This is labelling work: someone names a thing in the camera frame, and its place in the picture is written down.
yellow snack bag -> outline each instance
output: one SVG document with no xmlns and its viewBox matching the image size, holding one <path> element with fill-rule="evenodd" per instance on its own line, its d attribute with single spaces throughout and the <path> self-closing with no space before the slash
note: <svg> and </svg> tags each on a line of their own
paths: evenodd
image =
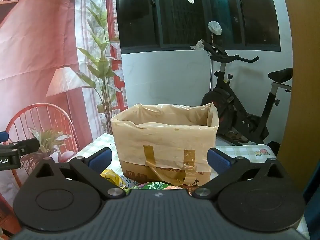
<svg viewBox="0 0 320 240">
<path fill-rule="evenodd" d="M 100 175 L 122 189 L 127 188 L 119 175 L 111 169 L 105 169 Z"/>
</svg>

exercise bike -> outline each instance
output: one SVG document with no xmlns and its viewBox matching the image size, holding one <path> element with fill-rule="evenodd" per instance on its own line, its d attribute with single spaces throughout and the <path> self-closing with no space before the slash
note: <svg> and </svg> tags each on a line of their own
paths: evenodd
<svg viewBox="0 0 320 240">
<path fill-rule="evenodd" d="M 212 102 L 216 106 L 220 123 L 217 132 L 218 136 L 235 145 L 241 145 L 237 141 L 224 136 L 228 131 L 231 131 L 232 128 L 234 128 L 249 141 L 256 144 L 264 144 L 263 140 L 269 135 L 266 123 L 270 112 L 273 105 L 278 106 L 280 102 L 279 99 L 276 99 L 278 88 L 283 88 L 289 93 L 291 92 L 292 87 L 282 83 L 287 82 L 292 78 L 292 68 L 286 68 L 268 74 L 268 78 L 274 82 L 271 84 L 271 91 L 268 95 L 262 115 L 257 116 L 249 114 L 230 87 L 230 80 L 233 76 L 228 74 L 228 81 L 225 80 L 225 69 L 226 64 L 232 61 L 240 60 L 247 63 L 254 63 L 259 60 L 259 57 L 249 60 L 242 58 L 239 55 L 229 56 L 223 48 L 214 43 L 210 45 L 203 40 L 202 43 L 204 45 L 204 50 L 211 54 L 211 74 L 210 91 L 204 95 L 201 104 L 205 105 Z M 220 62 L 220 70 L 214 73 L 214 76 L 218 79 L 216 87 L 212 89 L 213 61 Z"/>
</svg>

table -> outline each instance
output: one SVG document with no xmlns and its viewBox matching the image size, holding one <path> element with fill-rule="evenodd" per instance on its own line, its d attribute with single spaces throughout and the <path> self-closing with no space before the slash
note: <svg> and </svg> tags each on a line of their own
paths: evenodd
<svg viewBox="0 0 320 240">
<path fill-rule="evenodd" d="M 91 156 L 103 147 L 109 147 L 112 151 L 112 162 L 108 169 L 112 169 L 119 176 L 123 176 L 123 172 L 120 166 L 115 141 L 113 136 L 107 133 L 102 134 L 95 139 L 92 143 L 88 144 L 76 156 L 83 156 L 85 158 Z M 243 156 L 249 159 L 251 162 L 264 163 L 267 158 L 276 157 L 271 148 L 267 145 L 245 145 L 245 146 L 217 146 L 217 149 L 229 155 L 230 157 Z M 212 170 L 211 179 L 218 176 L 218 174 Z M 297 231 L 303 234 L 306 238 L 310 239 L 306 220 L 302 217 Z"/>
</svg>

exercise bike frame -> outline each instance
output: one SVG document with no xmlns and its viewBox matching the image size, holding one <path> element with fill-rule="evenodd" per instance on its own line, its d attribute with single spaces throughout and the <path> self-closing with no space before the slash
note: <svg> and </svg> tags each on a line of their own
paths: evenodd
<svg viewBox="0 0 320 240">
<path fill-rule="evenodd" d="M 234 127 L 237 131 L 242 133 L 249 141 L 252 141 L 256 144 L 264 144 L 264 138 L 262 136 L 263 129 L 266 128 L 266 123 L 270 116 L 271 110 L 273 108 L 274 103 L 276 102 L 276 93 L 278 88 L 284 88 L 286 90 L 291 90 L 292 87 L 289 85 L 284 85 L 281 83 L 272 83 L 271 91 L 268 95 L 266 104 L 264 106 L 263 112 L 261 116 L 253 115 L 247 113 L 244 106 L 241 104 L 240 100 L 234 93 L 234 91 L 230 87 L 230 81 L 225 80 L 225 69 L 226 63 L 220 64 L 220 70 L 215 72 L 214 75 L 218 78 L 217 84 L 215 88 L 219 88 L 224 90 L 230 95 L 229 102 L 233 102 L 233 105 L 236 109 L 236 115 L 232 122 L 232 127 Z M 213 61 L 211 60 L 211 79 L 210 79 L 210 91 L 212 90 L 212 83 L 213 83 Z M 259 122 L 253 123 L 252 117 Z M 231 140 L 233 144 L 241 145 L 233 140 Z"/>
</svg>

dark window pane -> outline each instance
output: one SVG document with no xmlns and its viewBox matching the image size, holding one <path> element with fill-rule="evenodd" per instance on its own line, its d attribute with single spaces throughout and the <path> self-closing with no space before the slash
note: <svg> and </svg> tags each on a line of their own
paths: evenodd
<svg viewBox="0 0 320 240">
<path fill-rule="evenodd" d="M 240 17 L 237 0 L 210 0 L 210 19 L 216 21 L 222 28 L 221 37 L 216 43 L 222 46 L 242 43 Z"/>
<path fill-rule="evenodd" d="M 120 46 L 157 46 L 152 0 L 116 0 Z"/>
<path fill-rule="evenodd" d="M 202 0 L 159 0 L 163 43 L 194 45 L 206 39 Z"/>
<path fill-rule="evenodd" d="M 242 0 L 246 42 L 280 45 L 279 27 L 273 0 Z"/>
</svg>

